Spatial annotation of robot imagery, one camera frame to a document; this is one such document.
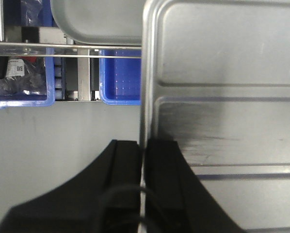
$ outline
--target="gray wall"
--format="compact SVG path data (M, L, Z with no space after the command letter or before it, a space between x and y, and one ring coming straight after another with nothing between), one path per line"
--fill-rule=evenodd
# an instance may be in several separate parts
M112 139L138 140L139 106L56 102L0 110L0 220L85 168Z

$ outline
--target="metal rod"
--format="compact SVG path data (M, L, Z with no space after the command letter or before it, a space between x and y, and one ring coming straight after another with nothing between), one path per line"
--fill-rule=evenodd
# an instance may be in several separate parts
M140 46L120 46L120 45L60 45L60 44L0 42L0 46L19 47L19 48L31 47L31 48L61 48L61 49L88 49L88 50L141 50Z
M4 41L4 4L3 0L0 0L0 41Z
M18 54L18 53L0 53L0 56L17 56L21 57L87 57L87 58L130 58L140 59L141 57L131 56L102 56L102 55L78 55L78 54Z

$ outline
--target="stainless steel tray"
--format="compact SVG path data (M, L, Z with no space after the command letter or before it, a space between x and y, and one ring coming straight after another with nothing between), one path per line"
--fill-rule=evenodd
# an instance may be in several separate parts
M178 141L240 226L288 232L290 0L149 0L143 30L143 147Z
M51 0L53 17L85 44L140 45L145 0Z

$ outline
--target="metal frame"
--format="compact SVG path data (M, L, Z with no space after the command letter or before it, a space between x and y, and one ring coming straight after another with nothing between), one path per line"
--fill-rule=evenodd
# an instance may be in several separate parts
M54 53L47 52L47 48L53 49ZM78 50L89 50L89 53L78 53ZM141 50L141 47L0 42L0 56L141 58L134 56L102 56L98 54L99 50Z

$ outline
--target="red object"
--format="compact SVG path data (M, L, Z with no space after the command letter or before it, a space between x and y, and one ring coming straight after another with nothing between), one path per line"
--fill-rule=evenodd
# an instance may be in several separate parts
M22 58L23 60L27 60L31 63L35 63L37 59L37 57L20 57L20 58Z

